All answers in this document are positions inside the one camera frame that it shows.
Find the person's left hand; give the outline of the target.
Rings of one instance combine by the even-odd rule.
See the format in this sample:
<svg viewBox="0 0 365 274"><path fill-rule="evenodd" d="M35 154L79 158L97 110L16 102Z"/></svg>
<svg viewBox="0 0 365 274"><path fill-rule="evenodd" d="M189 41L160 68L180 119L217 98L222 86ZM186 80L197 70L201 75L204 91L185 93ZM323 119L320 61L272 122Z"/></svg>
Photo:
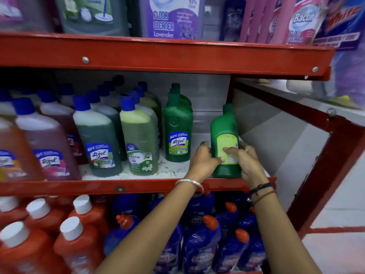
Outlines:
<svg viewBox="0 0 365 274"><path fill-rule="evenodd" d="M202 141L190 159L189 169L184 179L195 180L202 184L217 168L217 166L211 165L211 158L211 148L208 146L208 141Z"/></svg>

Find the green bottle yellow label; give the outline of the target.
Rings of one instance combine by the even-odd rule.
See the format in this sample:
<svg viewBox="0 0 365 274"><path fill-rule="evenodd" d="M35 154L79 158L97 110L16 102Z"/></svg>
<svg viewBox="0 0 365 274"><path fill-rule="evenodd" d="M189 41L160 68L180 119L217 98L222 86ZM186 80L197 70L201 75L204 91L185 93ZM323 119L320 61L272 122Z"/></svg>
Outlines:
<svg viewBox="0 0 365 274"><path fill-rule="evenodd" d="M223 150L225 147L239 149L239 133L233 104L227 103L223 106L223 114L212 120L210 132L212 157L223 157L225 159L222 164L216 167L212 176L224 179L241 178L241 167L237 156L228 154Z"/></svg>

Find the person's left forearm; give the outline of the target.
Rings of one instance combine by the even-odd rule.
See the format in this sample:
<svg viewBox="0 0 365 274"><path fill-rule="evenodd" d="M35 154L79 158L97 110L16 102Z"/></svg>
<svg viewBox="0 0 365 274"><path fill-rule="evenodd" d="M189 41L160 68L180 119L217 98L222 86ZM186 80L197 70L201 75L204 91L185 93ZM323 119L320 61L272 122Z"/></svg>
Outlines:
<svg viewBox="0 0 365 274"><path fill-rule="evenodd" d="M95 274L152 274L196 190L190 183L175 186L107 256Z"/></svg>

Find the person's right forearm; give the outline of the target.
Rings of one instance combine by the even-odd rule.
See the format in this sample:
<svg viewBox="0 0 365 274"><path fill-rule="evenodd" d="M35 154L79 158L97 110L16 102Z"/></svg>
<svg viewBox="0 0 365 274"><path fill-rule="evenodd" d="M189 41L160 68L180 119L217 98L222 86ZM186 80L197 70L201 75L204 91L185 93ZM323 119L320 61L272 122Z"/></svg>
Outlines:
<svg viewBox="0 0 365 274"><path fill-rule="evenodd" d="M251 196L251 200L271 190L274 189L261 190L258 195ZM277 194L263 198L255 205L254 211L271 274L322 274L299 238Z"/></svg>

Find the black wrist thread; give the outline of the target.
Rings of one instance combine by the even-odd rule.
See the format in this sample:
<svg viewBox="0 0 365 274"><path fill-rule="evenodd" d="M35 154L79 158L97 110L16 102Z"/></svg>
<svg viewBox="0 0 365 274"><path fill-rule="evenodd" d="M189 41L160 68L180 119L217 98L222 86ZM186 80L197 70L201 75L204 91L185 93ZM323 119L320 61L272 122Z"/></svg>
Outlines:
<svg viewBox="0 0 365 274"><path fill-rule="evenodd" d="M249 191L249 194L250 194L251 196L253 196L253 195L258 195L259 191L264 190L264 189L268 189L268 188L272 188L272 189L274 189L274 185L273 185L273 184L271 184L270 182L265 183L265 184L260 184L260 185L258 185L257 187L255 187L255 188L251 189L251 190Z"/></svg>

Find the brown wrist thread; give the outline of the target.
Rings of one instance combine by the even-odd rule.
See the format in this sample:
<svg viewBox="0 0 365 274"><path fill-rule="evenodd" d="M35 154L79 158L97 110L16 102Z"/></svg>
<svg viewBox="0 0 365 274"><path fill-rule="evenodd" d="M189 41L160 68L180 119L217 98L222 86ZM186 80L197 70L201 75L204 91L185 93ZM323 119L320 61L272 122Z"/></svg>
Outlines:
<svg viewBox="0 0 365 274"><path fill-rule="evenodd" d="M260 195L258 198L256 198L254 201L252 201L252 207L255 207L255 205L261 201L263 198L265 198L266 196L270 195L270 194L276 194L276 190L271 190L270 192L267 192L265 194Z"/></svg>

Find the green opaque cleaner bottle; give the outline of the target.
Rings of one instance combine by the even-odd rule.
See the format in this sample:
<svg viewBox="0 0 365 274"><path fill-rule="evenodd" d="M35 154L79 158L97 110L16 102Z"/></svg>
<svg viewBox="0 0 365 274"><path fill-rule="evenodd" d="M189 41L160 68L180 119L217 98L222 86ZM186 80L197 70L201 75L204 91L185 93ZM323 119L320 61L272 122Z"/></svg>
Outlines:
<svg viewBox="0 0 365 274"><path fill-rule="evenodd" d="M177 163L189 161L194 117L188 106L180 101L179 93L168 93L163 116L166 160Z"/></svg>
<svg viewBox="0 0 365 274"><path fill-rule="evenodd" d="M180 88L171 88L170 93L178 93L180 95L180 100L179 100L180 104L185 105L191 112L193 112L192 102L188 97L181 94Z"/></svg>
<svg viewBox="0 0 365 274"><path fill-rule="evenodd" d="M170 93L182 95L181 89L180 89L180 83L177 83L177 82L172 83L171 88L170 88Z"/></svg>

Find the group of blue orange-capped bottles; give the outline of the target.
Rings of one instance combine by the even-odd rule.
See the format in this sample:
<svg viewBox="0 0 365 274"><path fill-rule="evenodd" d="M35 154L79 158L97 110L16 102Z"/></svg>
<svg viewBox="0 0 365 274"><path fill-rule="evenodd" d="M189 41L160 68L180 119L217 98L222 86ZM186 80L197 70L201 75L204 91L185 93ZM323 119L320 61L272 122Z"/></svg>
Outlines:
<svg viewBox="0 0 365 274"><path fill-rule="evenodd" d="M191 227L185 231L181 255L182 271L184 274L207 274L211 267L215 266L216 251L218 251L218 258L223 263L226 260L232 261L242 254L248 246L247 237L247 232L238 229L223 240L224 245L222 247L218 247L222 238L221 224L213 216L204 216L203 222L199 226ZM152 274L158 274L157 267L159 263L162 263L162 257L167 253L167 244L153 268Z"/></svg>

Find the red metal shelf rack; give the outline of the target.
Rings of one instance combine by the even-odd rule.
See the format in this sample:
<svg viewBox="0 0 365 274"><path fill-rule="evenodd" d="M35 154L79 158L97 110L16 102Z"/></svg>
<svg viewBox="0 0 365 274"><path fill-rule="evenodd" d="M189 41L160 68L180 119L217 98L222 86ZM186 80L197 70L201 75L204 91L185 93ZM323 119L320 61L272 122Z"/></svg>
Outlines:
<svg viewBox="0 0 365 274"><path fill-rule="evenodd" d="M117 78L146 81L163 105L172 83L194 109L193 150L232 103L277 197L323 274L365 274L365 107L345 108L290 88L322 85L335 51L213 41L0 33L0 90L76 94Z"/></svg>

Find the dark blue cleaner bottle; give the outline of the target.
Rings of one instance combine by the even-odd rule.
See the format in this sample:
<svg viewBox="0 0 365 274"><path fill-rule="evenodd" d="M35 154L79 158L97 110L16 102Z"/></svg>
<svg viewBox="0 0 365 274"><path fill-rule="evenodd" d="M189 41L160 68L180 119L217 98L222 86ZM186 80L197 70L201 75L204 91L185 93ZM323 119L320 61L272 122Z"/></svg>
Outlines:
<svg viewBox="0 0 365 274"><path fill-rule="evenodd" d="M223 5L219 41L238 42L247 0L226 0Z"/></svg>

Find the pink floor cleaner bottle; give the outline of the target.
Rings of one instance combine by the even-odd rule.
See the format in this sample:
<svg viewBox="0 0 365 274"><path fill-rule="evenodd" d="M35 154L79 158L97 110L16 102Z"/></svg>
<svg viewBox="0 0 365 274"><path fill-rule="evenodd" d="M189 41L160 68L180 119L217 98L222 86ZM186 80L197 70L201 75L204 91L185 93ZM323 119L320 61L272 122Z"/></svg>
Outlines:
<svg viewBox="0 0 365 274"><path fill-rule="evenodd" d="M283 0L267 0L261 19L256 42L270 44Z"/></svg>
<svg viewBox="0 0 365 274"><path fill-rule="evenodd" d="M259 27L266 4L267 0L254 0L253 19L250 25L248 43L257 42Z"/></svg>
<svg viewBox="0 0 365 274"><path fill-rule="evenodd" d="M329 0L279 0L268 44L311 45L324 21Z"/></svg>
<svg viewBox="0 0 365 274"><path fill-rule="evenodd" d="M249 26L251 23L251 15L254 11L255 0L246 0L244 17L242 21L242 27L240 32L240 42L247 42Z"/></svg>

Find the large purple cleaner bottle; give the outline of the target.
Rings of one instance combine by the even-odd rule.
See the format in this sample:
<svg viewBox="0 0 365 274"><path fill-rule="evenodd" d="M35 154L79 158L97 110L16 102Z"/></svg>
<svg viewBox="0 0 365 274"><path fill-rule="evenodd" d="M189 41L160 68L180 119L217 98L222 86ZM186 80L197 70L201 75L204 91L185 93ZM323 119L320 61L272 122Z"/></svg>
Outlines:
<svg viewBox="0 0 365 274"><path fill-rule="evenodd" d="M202 40L206 0L138 0L142 37Z"/></svg>

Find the blue detergent packet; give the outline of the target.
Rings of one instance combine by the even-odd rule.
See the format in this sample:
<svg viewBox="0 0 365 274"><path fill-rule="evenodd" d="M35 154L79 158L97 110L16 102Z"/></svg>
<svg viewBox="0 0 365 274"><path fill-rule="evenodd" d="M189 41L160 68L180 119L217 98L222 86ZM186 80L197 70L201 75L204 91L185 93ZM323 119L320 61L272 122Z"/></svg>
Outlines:
<svg viewBox="0 0 365 274"><path fill-rule="evenodd" d="M312 45L356 50L365 34L365 0L329 0L327 8Z"/></svg>

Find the large grey-green cleaner bottle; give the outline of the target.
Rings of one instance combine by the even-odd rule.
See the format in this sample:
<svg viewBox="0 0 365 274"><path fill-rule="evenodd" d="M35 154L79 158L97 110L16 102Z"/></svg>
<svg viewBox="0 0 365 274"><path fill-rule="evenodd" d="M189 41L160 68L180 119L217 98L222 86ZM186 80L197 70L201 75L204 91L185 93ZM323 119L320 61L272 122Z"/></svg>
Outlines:
<svg viewBox="0 0 365 274"><path fill-rule="evenodd" d="M129 37L126 0L55 0L64 33Z"/></svg>

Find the large pink cleaner bottle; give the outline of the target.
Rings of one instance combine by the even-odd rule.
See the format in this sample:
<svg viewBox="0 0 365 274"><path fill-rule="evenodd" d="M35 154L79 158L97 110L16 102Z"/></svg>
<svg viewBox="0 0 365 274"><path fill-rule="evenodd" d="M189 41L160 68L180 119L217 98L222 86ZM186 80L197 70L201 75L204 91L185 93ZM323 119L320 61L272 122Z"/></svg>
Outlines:
<svg viewBox="0 0 365 274"><path fill-rule="evenodd" d="M0 32L55 32L45 0L0 0Z"/></svg>

